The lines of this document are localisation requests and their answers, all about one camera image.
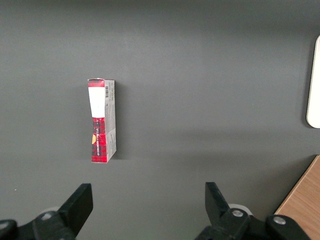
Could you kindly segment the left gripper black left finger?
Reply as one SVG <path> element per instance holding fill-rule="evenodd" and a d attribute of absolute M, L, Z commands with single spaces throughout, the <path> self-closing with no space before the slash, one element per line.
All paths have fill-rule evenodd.
<path fill-rule="evenodd" d="M 93 210 L 92 185 L 81 184 L 58 210 L 39 214 L 25 225 L 0 221 L 2 240 L 75 240 Z"/>

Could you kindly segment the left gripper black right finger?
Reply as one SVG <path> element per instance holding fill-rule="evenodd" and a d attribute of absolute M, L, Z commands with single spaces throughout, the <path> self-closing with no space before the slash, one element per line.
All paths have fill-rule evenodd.
<path fill-rule="evenodd" d="M 231 208 L 215 182 L 205 183 L 205 210 L 211 225 L 197 240 L 309 240 L 292 218 L 269 215 L 261 221 L 238 207 Z"/>

